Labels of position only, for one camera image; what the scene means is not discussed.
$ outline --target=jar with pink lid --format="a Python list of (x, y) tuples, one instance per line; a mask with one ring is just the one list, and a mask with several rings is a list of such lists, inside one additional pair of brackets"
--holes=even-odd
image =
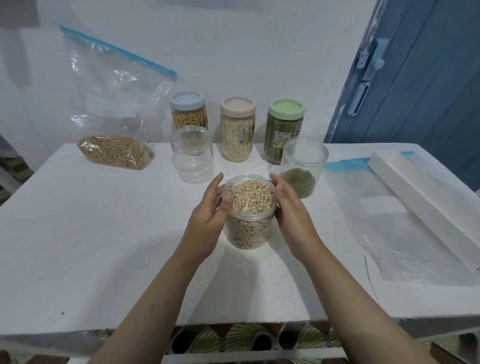
[(231, 162), (243, 162), (252, 152), (255, 111), (255, 103), (241, 96), (229, 97), (220, 106), (222, 151)]

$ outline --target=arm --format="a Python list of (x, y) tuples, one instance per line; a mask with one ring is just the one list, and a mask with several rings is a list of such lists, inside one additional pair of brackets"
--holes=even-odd
[(305, 266), (318, 298), (354, 363), (436, 363), (358, 284), (323, 244), (293, 188), (271, 174), (280, 208), (278, 225)]
[(222, 179), (221, 173), (210, 183), (172, 257), (89, 364), (161, 362), (185, 291), (215, 249), (233, 203), (231, 198), (221, 201)]

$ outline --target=pink lid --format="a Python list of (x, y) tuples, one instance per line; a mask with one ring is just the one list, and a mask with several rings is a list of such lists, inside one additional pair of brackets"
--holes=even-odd
[(246, 97), (233, 96), (227, 98), (220, 106), (220, 112), (232, 118), (246, 118), (255, 113), (255, 103)]

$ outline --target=blue lid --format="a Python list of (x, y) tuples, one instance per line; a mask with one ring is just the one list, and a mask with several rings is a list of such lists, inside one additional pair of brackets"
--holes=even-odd
[(205, 98), (199, 92), (177, 92), (170, 98), (170, 108), (172, 110), (190, 111), (202, 106), (205, 106)]

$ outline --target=tabletop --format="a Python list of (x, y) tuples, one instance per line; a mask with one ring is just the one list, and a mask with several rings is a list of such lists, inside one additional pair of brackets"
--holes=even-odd
[[(329, 161), (412, 144), (329, 144)], [(64, 145), (0, 208), (0, 334), (115, 328), (173, 253), (208, 183), (186, 184), (169, 144), (143, 171), (88, 162)], [(261, 145), (243, 163), (222, 158), (215, 172), (268, 176)], [(323, 178), (304, 200), (336, 257), (394, 317), (480, 314), (480, 289), (382, 281), (355, 242)], [(274, 223), (264, 246), (243, 251), (220, 235), (190, 283), (177, 325), (326, 319), (303, 266)]]

